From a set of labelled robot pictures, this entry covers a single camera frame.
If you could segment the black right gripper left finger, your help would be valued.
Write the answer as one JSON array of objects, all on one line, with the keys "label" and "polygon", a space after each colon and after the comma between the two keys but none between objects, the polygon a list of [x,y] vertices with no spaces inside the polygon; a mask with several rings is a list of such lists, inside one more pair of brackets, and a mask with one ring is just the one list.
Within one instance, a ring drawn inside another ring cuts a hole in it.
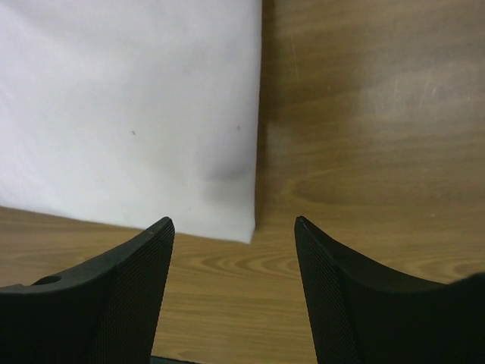
[{"label": "black right gripper left finger", "polygon": [[174,246],[168,217],[34,284],[1,288],[3,363],[149,363]]}]

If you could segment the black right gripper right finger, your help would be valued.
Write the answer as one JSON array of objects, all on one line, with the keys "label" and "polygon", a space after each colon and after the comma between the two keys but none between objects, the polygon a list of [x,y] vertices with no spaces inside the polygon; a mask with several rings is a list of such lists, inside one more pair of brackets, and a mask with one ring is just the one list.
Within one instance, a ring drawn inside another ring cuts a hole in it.
[{"label": "black right gripper right finger", "polygon": [[305,217],[296,251],[319,363],[482,363],[484,275],[442,284],[397,271]]}]

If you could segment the white t shirt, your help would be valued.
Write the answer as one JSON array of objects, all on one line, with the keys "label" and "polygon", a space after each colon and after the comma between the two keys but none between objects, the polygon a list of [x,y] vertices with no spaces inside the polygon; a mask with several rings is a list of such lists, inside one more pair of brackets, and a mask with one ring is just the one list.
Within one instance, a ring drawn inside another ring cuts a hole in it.
[{"label": "white t shirt", "polygon": [[3,1],[1,204],[249,243],[260,1]]}]

